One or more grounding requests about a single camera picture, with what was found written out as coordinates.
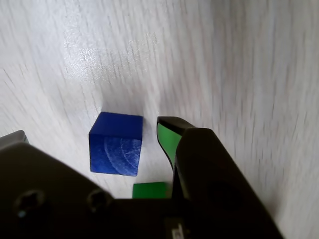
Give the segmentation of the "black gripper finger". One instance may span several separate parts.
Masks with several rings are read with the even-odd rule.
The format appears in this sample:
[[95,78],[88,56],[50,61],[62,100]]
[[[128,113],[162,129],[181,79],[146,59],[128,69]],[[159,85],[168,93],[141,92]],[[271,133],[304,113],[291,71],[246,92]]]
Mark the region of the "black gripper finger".
[[24,131],[1,137],[1,238],[109,238],[111,201],[92,181],[30,145]]
[[282,234],[213,130],[158,117],[158,142],[192,207],[193,239],[280,239]]

